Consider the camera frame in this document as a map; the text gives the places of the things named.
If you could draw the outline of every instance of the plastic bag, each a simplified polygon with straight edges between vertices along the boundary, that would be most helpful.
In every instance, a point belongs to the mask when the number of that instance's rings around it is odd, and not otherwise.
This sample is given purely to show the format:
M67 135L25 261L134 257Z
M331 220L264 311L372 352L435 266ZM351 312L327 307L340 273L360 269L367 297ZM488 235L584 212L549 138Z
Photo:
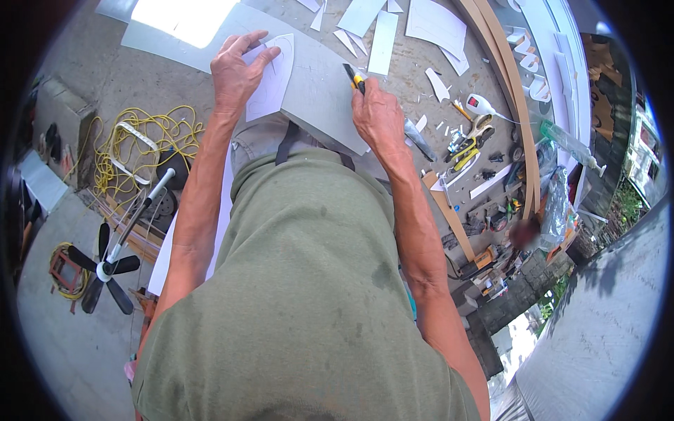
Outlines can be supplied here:
M557 169L557 144L548 137L536 143L536 157L539 162L541 191L545 191L552 174Z
M546 252L556 249L564 241L570 206L567 178L565 166L558 166L550 178L539 240L539 249Z

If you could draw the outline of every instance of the black strap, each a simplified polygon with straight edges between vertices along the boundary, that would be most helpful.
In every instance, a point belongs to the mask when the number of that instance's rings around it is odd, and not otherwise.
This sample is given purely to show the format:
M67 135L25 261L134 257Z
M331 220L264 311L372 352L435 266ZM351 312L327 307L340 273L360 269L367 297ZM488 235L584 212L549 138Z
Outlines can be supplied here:
M349 155L343 154L342 152L337 152L339 157L342 160L342 165L347 167L349 170L356 171L356 166L353 164L353 160Z
M286 131L286 137L283 138L281 144L278 146L278 151L276 151L276 165L283 164L288 162L288 154L290 153L290 147L293 146L293 143L297 141L297 134L299 133L299 127L297 124L292 121L288 124L288 131ZM353 160L349 155L343 154L342 152L337 152L340 159L342 160L342 165L348 169L355 172L356 166L353 164Z
M288 124L288 131L286 131L286 137L283 138L281 144L278 146L278 151L276 152L276 165L283 164L288 161L288 153L290 153L290 147L297 140L297 133L299 133L299 127L292 121Z

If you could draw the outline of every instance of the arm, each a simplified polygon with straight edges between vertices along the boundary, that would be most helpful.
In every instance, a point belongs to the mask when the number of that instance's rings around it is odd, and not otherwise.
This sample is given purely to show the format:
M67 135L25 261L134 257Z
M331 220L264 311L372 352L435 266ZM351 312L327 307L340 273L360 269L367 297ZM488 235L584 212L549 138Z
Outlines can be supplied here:
M353 91L353 122L389 176L402 270L417 303L417 325L424 340L461 374L480 412L489 419L487 382L447 284L440 235L404 143L404 115L396 97L365 80L365 96Z
M264 67L278 56L280 48L267 48L250 66L246 66L241 55L259 45L259 39L267 34L257 30L244 36L232 35L211 62L215 107L183 190L168 273L149 330L161 313L206 280L214 252L229 140L245 103L262 79ZM145 338L140 344L139 358Z

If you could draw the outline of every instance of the plastic bottle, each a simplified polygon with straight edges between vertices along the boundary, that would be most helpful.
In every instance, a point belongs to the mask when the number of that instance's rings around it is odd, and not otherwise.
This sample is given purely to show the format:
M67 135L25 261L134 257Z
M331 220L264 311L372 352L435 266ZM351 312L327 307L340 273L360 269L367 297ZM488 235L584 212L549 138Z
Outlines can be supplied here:
M541 122L541 133L545 137L555 141L555 143L559 145L560 148L569 152L576 161L589 168L599 171L600 177L604 175L604 171L606 171L606 165L600 167L596 162L596 158L592 156L590 149L584 144L580 143L580 141L576 139L571 133L568 133L566 130L547 119L544 119Z
M478 94L468 95L468 99L466 99L466 108L473 111L477 115L493 114L501 117L504 120L508 120L511 123L519 124L517 121L513 121L496 112L489 101L487 101L485 97L479 96Z

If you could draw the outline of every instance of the black fan blade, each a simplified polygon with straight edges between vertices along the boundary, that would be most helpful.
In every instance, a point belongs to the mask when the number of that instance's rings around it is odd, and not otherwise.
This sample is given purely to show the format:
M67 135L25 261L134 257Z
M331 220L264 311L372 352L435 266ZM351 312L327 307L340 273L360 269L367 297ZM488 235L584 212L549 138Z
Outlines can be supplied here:
M122 290L122 287L119 286L117 281L114 279L110 279L108 282L108 289L110 290L110 293L113 295L113 298L115 299L115 302L119 306L119 309L122 310L122 313L126 315L130 315L133 313L133 303L131 302L131 299L129 298L128 295L126 295L126 292Z
M89 272L96 273L96 262L89 259L84 253L79 251L75 246L68 246L68 257L76 265L87 269Z
M97 277L94 277L94 280L89 282L89 285L87 285L86 291L84 291L84 295L82 296L82 310L84 310L85 313L90 315L94 312L102 289L103 281Z
M105 249L108 248L108 241L110 240L110 226L107 222L103 222L98 229L98 258L100 261L105 260Z
M113 275L133 272L140 267L140 259L138 256L128 256L112 263L112 266L115 268Z

